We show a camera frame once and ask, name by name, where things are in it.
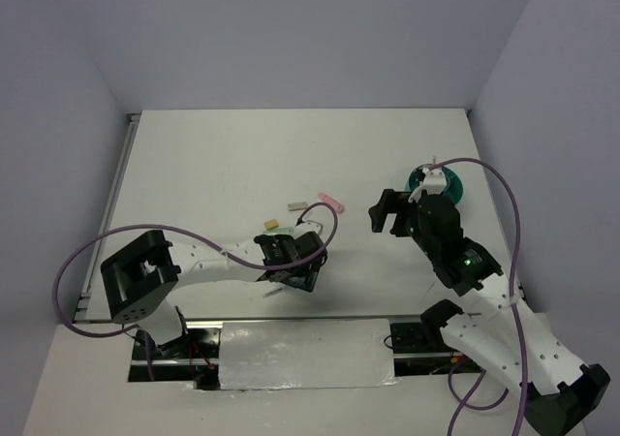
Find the clear ballpoint pen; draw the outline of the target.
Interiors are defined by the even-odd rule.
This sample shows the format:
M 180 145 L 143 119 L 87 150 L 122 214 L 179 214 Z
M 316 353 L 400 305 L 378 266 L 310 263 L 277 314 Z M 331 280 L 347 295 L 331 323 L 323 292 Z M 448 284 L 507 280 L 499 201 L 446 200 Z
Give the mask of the clear ballpoint pen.
M 277 295 L 277 294 L 281 293 L 283 290 L 284 290 L 284 288 L 283 288 L 283 287 L 281 287 L 281 288 L 276 288 L 276 289 L 274 289 L 274 290 L 271 290 L 271 291 L 269 291 L 269 292 L 265 293 L 265 294 L 263 295 L 263 297 L 264 297 L 264 298 L 267 298 L 267 297 L 270 297 L 270 296 L 275 296 L 275 295 Z

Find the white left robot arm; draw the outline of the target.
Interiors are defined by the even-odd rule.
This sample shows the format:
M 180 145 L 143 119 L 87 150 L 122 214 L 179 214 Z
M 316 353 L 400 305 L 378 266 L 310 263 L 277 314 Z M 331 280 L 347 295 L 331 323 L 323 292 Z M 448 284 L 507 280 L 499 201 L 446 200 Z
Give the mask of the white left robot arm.
M 112 321 L 137 325 L 163 356 L 176 358 L 193 338 L 181 307 L 168 300 L 173 290 L 239 281 L 310 293 L 326 260 L 324 243 L 311 229 L 260 234 L 220 249 L 170 241 L 163 231 L 151 230 L 104 260 L 100 272 Z

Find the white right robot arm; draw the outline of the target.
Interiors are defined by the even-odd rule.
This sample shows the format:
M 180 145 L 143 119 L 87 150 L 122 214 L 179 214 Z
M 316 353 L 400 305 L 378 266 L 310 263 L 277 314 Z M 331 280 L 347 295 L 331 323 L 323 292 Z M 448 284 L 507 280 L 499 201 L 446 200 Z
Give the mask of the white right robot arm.
M 441 300 L 421 316 L 422 342 L 465 354 L 515 397 L 524 396 L 524 418 L 541 435 L 566 435 L 594 411 L 610 383 L 598 364 L 586 364 L 556 338 L 480 244 L 465 236 L 460 214 L 443 195 L 383 191 L 369 209 L 371 229 L 409 236 L 456 299 Z

